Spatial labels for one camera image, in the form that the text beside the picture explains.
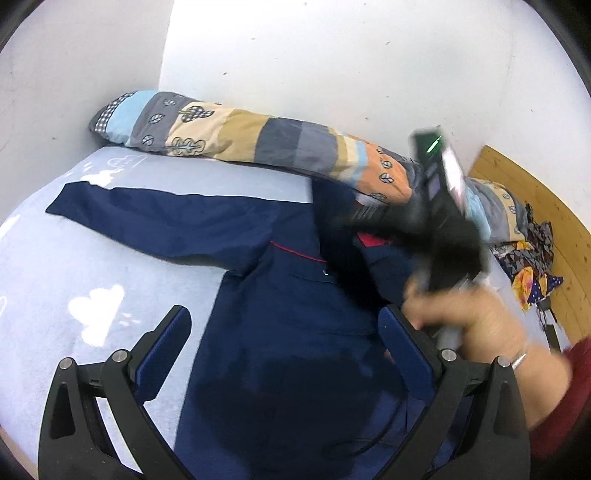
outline red sleeve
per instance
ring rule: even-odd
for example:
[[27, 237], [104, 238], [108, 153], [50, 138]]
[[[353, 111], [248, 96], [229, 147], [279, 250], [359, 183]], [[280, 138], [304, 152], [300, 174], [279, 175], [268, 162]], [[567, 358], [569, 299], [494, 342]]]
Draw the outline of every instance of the red sleeve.
[[573, 368], [573, 379], [556, 409], [531, 432], [531, 454], [537, 459], [558, 450], [591, 397], [591, 338], [581, 340], [564, 356]]

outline silver bracelet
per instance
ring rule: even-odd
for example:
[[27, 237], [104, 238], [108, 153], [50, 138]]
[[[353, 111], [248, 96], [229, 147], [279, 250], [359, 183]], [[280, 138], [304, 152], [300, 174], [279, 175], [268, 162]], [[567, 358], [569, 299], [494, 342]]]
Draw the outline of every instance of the silver bracelet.
[[527, 352], [530, 349], [530, 344], [526, 343], [525, 346], [517, 353], [517, 355], [514, 356], [513, 360], [511, 360], [511, 366], [513, 368], [513, 370], [517, 370], [517, 367], [519, 367], [523, 360], [525, 360], [525, 357], [527, 356]]

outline black cable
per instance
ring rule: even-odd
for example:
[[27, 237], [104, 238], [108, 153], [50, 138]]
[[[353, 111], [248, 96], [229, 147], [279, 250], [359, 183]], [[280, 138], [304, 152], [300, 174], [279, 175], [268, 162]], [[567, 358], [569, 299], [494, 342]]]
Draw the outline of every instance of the black cable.
[[[373, 439], [358, 437], [358, 438], [353, 438], [353, 439], [337, 440], [336, 442], [329, 443], [328, 445], [326, 445], [322, 449], [322, 455], [327, 460], [346, 460], [346, 459], [353, 458], [358, 455], [361, 455], [362, 453], [367, 452], [370, 448], [375, 447], [377, 444], [396, 447], [397, 445], [390, 443], [390, 442], [385, 442], [382, 439], [385, 437], [385, 435], [388, 433], [388, 431], [392, 427], [392, 424], [394, 423], [394, 419], [396, 418], [396, 415], [400, 411], [400, 408], [402, 407], [403, 404], [404, 404], [404, 402], [400, 402], [398, 404], [398, 407], [396, 408], [396, 410], [394, 410], [392, 415], [390, 415], [390, 418], [389, 418], [388, 422], [386, 423], [386, 425], [384, 426], [384, 428], [382, 429], [382, 431], [379, 432], [378, 435], [376, 437], [374, 437]], [[336, 448], [341, 447], [343, 445], [349, 445], [352, 443], [365, 443], [365, 442], [367, 442], [367, 445], [364, 445], [360, 449], [354, 450], [353, 452], [343, 453], [340, 455], [335, 455], [332, 453], [333, 450], [335, 450]]]

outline navy blue jacket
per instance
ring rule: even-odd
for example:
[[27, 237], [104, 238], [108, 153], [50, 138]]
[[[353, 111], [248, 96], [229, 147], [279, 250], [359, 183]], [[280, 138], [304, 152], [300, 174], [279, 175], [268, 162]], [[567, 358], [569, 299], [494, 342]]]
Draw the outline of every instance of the navy blue jacket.
[[[408, 257], [364, 248], [339, 226], [353, 205], [349, 187], [313, 180], [313, 198], [79, 182], [47, 209], [150, 255], [206, 255], [228, 269], [174, 446], [198, 479], [371, 479], [424, 407], [408, 395], [376, 333], [378, 309], [402, 302]], [[354, 455], [389, 422], [376, 446]], [[448, 460], [453, 438], [435, 467]]]

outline white wall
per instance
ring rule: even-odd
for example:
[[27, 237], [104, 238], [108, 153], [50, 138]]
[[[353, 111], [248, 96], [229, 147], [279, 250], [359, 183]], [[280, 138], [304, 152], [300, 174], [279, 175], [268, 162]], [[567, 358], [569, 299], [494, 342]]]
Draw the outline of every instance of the white wall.
[[45, 0], [0, 53], [0, 223], [96, 149], [121, 93], [158, 85], [173, 0]]
[[538, 178], [591, 231], [591, 97], [562, 46], [515, 3], [513, 60], [485, 141]]
[[176, 0], [160, 88], [401, 154], [441, 125], [465, 168], [490, 144], [591, 229], [591, 187], [571, 183], [591, 184], [591, 99], [522, 0]]

